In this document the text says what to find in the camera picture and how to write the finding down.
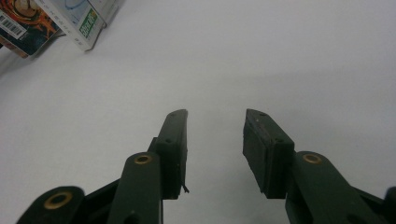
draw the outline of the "barcode label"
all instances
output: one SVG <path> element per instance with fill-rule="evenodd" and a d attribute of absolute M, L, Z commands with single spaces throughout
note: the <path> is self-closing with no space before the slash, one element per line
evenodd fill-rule
<path fill-rule="evenodd" d="M 0 28 L 5 30 L 16 39 L 19 39 L 24 33 L 26 33 L 25 28 L 12 20 L 2 11 L 0 11 Z"/>

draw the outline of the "cardboard box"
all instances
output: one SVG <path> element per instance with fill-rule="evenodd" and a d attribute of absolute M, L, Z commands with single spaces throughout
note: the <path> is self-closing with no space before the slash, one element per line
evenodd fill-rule
<path fill-rule="evenodd" d="M 99 16 L 109 25 L 116 11 L 119 9 L 119 0 L 89 0 L 99 13 Z"/>
<path fill-rule="evenodd" d="M 0 1 L 0 43 L 23 58 L 35 54 L 58 30 L 35 1 Z"/>
<path fill-rule="evenodd" d="M 105 25 L 88 0 L 36 0 L 82 50 L 92 49 Z"/>

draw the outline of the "white surface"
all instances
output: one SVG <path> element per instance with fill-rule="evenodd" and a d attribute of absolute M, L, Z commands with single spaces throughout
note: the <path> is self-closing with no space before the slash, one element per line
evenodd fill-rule
<path fill-rule="evenodd" d="M 127 1 L 96 47 L 0 50 L 0 222 L 41 193 L 90 193 L 187 108 L 190 194 L 164 223 L 286 223 L 242 155 L 247 108 L 353 186 L 396 185 L 396 2 Z"/>

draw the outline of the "colorful label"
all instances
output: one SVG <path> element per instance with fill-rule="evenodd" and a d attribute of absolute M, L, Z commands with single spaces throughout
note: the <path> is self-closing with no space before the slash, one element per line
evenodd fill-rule
<path fill-rule="evenodd" d="M 2 11 L 0 11 L 0 28 L 7 31 L 9 35 L 12 35 L 16 39 L 19 39 L 24 33 L 26 33 L 25 28 L 12 20 Z"/>
<path fill-rule="evenodd" d="M 95 25 L 97 19 L 98 19 L 98 15 L 91 8 L 87 17 L 85 17 L 84 22 L 79 27 L 79 31 L 85 36 L 85 38 L 88 38 L 88 36 L 90 35 L 90 32 L 91 32 L 93 26 Z"/>

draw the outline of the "brass ring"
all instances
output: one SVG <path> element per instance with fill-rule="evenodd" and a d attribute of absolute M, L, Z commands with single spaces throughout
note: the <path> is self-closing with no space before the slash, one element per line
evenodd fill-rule
<path fill-rule="evenodd" d="M 303 158 L 305 161 L 313 164 L 321 164 L 322 162 L 321 158 L 315 154 L 305 154 Z"/>
<path fill-rule="evenodd" d="M 142 165 L 152 161 L 152 158 L 149 155 L 141 155 L 134 158 L 134 163 Z"/>
<path fill-rule="evenodd" d="M 55 202 L 54 199 L 57 197 L 62 197 L 62 199 L 59 202 Z M 62 191 L 59 193 L 56 193 L 52 196 L 50 196 L 45 202 L 44 202 L 44 207 L 53 210 L 53 209 L 58 209 L 65 204 L 69 203 L 70 200 L 72 200 L 73 194 L 69 191 Z"/>

